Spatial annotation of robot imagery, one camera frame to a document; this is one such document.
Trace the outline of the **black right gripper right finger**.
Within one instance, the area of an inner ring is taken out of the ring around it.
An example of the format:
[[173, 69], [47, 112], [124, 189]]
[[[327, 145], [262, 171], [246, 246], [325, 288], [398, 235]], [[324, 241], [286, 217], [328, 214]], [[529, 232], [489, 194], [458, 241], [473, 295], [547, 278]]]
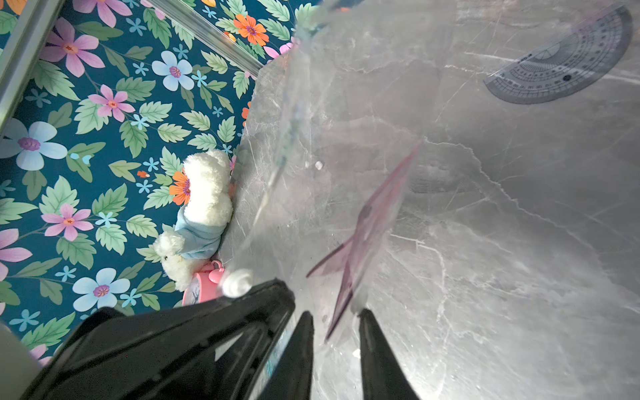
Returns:
[[359, 315], [361, 373], [365, 400], [419, 400], [406, 379], [373, 312]]

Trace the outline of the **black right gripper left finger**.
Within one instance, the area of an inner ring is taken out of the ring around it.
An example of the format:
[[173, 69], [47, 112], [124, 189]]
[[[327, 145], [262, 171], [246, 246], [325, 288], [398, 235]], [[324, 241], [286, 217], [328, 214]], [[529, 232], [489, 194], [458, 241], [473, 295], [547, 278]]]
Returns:
[[313, 336], [313, 316], [305, 311], [259, 400], [310, 400]]

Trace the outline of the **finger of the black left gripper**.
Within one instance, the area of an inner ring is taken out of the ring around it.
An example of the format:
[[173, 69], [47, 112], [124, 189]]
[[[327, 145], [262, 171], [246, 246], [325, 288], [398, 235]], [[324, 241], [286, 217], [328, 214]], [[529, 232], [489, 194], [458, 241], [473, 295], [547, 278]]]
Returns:
[[241, 298], [86, 319], [24, 399], [249, 399], [295, 310], [274, 279]]

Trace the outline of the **purple triangle ruler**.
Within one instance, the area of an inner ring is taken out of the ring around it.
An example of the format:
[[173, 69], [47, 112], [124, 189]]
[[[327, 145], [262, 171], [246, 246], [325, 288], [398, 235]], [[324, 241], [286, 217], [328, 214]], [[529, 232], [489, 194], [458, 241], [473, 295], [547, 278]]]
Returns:
[[353, 235], [321, 259], [306, 275], [307, 278], [333, 273], [342, 275], [326, 340], [333, 336], [378, 253], [384, 236], [396, 220], [419, 151], [420, 146], [416, 145], [366, 201], [358, 215]]

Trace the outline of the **purple protractor set pouch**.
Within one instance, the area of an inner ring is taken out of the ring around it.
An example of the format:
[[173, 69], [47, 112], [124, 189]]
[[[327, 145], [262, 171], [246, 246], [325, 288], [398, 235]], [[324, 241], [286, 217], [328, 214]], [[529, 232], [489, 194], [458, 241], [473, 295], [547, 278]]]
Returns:
[[264, 66], [237, 149], [223, 291], [285, 281], [325, 335], [341, 273], [307, 273], [425, 136], [455, 28], [454, 1], [325, 1]]

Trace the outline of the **grey protractor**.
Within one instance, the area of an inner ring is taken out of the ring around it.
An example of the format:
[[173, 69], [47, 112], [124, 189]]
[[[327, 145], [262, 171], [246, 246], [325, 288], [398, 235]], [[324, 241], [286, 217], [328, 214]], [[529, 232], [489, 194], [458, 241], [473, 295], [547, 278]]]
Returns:
[[600, 80], [625, 55], [632, 38], [630, 11], [622, 4], [612, 5], [483, 82], [491, 94], [507, 103], [549, 103]]

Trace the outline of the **pink round toy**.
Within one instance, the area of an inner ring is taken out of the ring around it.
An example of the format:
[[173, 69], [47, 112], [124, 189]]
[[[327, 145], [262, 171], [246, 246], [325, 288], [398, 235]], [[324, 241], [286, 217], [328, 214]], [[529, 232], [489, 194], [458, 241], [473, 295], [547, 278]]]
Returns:
[[220, 284], [225, 268], [219, 260], [213, 260], [193, 275], [191, 283], [183, 293], [182, 306], [205, 303], [220, 296]]

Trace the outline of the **white plush bear toy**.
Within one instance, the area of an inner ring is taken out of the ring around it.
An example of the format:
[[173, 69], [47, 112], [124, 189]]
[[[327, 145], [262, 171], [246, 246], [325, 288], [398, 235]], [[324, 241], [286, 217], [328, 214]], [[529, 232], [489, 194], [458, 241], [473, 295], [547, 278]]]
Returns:
[[156, 238], [153, 250], [180, 292], [218, 251], [233, 215], [230, 178], [230, 159], [217, 149], [188, 156], [173, 175], [169, 193], [179, 205], [176, 223]]

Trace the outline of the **aluminium left frame post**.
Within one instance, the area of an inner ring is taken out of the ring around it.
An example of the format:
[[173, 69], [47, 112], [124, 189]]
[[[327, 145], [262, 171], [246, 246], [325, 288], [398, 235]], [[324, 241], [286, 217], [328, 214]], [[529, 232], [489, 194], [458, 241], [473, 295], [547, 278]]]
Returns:
[[64, 0], [26, 2], [1, 56], [1, 129], [13, 116], [64, 4]]

